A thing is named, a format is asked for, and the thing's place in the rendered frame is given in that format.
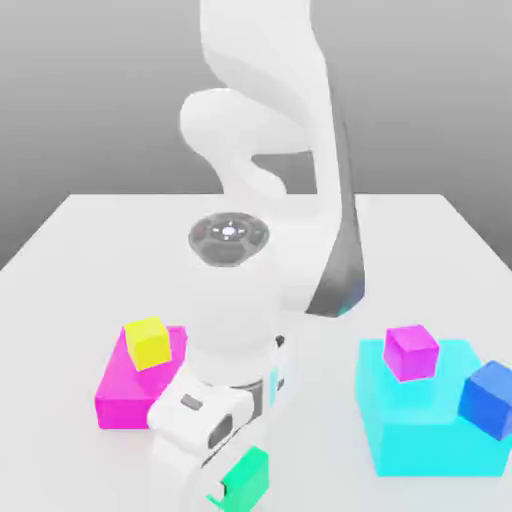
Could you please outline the small green cube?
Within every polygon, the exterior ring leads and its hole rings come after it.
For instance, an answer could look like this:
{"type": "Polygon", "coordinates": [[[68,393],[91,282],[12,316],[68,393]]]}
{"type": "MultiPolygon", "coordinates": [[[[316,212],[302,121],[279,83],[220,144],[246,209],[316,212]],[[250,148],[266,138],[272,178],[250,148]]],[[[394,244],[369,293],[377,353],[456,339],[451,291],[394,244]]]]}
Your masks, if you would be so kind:
{"type": "Polygon", "coordinates": [[[223,512],[251,512],[269,488],[269,456],[252,446],[221,479],[229,489],[228,496],[215,503],[210,494],[206,499],[223,512]]]}

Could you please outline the small blue cube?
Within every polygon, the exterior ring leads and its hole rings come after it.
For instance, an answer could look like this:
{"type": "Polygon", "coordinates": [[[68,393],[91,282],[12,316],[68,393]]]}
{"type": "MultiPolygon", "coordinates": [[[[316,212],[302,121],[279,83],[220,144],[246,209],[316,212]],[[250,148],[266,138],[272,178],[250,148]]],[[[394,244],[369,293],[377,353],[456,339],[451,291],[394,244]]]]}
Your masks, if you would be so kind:
{"type": "Polygon", "coordinates": [[[489,361],[464,382],[458,415],[498,441],[512,434],[512,370],[489,361]]]}

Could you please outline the large magenta box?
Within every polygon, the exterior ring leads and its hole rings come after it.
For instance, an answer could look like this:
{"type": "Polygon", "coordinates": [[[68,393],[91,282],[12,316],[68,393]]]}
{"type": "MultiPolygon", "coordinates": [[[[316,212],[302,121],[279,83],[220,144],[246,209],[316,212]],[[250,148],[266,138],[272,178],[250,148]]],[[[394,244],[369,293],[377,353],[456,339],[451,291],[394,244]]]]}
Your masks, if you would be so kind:
{"type": "Polygon", "coordinates": [[[138,372],[127,351],[124,329],[121,329],[95,394],[101,429],[148,429],[149,409],[173,380],[186,354],[186,329],[168,326],[167,330],[172,360],[138,372]]]}

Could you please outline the small yellow cube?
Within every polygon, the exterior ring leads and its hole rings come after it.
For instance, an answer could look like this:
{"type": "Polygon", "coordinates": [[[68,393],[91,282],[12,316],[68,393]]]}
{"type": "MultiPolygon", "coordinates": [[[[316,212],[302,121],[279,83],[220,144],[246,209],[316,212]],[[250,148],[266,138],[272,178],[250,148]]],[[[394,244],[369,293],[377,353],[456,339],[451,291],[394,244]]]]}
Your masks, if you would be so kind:
{"type": "Polygon", "coordinates": [[[127,352],[138,372],[171,361],[169,333],[159,317],[124,325],[127,352]]]}

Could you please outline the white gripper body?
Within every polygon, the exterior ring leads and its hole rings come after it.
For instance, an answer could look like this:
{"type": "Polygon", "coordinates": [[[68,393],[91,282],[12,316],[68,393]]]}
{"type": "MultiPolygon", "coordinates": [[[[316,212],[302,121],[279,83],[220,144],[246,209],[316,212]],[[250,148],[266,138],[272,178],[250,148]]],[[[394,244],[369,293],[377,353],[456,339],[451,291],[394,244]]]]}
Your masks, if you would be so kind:
{"type": "Polygon", "coordinates": [[[157,436],[151,451],[151,512],[221,512],[206,496],[236,461],[234,442],[202,467],[197,457],[157,436]]]}

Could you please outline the small purple cube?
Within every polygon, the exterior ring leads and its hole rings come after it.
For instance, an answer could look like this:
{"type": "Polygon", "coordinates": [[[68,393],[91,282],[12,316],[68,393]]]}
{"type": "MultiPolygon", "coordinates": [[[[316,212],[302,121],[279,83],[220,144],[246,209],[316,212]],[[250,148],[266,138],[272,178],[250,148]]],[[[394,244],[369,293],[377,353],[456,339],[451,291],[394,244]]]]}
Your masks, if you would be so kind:
{"type": "Polygon", "coordinates": [[[383,360],[399,382],[434,377],[439,352],[439,343],[421,324],[386,331],[383,360]]]}

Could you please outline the large cyan box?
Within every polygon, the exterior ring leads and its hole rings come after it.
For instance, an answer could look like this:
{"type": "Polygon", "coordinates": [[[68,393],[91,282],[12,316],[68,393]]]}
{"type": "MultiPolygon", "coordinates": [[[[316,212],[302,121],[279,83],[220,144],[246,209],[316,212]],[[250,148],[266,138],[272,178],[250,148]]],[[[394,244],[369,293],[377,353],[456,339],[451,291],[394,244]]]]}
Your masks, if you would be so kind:
{"type": "Polygon", "coordinates": [[[499,477],[512,436],[499,441],[458,415],[463,386],[481,362],[470,343],[442,340],[436,375],[401,383],[384,342],[359,343],[355,395],[381,477],[499,477]]]}

